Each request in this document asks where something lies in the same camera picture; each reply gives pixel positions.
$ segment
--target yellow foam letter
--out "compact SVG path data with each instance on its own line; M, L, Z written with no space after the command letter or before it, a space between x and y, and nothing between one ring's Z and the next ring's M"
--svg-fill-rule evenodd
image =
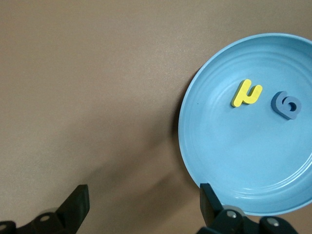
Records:
M247 95L247 92L251 85L252 81L250 79L246 79L241 82L231 102L233 107L239 107L243 102L246 104L253 104L258 100L262 92L262 86L261 85L254 86L250 90L249 95Z

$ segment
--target blue foam number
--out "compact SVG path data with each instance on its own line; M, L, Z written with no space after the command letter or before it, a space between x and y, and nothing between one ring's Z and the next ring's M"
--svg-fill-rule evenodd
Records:
M296 119L301 110L301 102L295 97L288 97L286 91L278 92L271 101L272 109L285 119Z

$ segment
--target plastic plate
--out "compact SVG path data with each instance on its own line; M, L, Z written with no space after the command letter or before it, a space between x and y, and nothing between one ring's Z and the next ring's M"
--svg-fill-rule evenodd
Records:
M263 90L255 103L233 107L246 79ZM272 108L280 91L301 102L296 119ZM270 33L219 51L185 94L178 134L189 174L210 183L222 204L278 215L311 203L312 42Z

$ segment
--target plate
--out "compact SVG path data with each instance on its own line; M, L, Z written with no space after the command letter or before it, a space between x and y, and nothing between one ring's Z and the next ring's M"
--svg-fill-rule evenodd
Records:
M247 79L262 92L233 107ZM300 101L296 119L272 108L281 91ZM279 215L311 203L312 42L269 33L223 48L193 78L178 125L189 174L197 185L210 183L222 204Z

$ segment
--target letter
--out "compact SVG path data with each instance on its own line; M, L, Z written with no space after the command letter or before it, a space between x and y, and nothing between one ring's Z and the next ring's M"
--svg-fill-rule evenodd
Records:
M301 110L301 102L295 97L288 97L286 91L278 92L271 101L272 109L285 119L296 119Z
M262 86L261 85L254 86L250 90L249 95L247 95L247 92L251 84L252 81L250 79L246 79L241 82L231 102L233 107L239 107L243 102L246 104L253 104L258 100L262 92Z

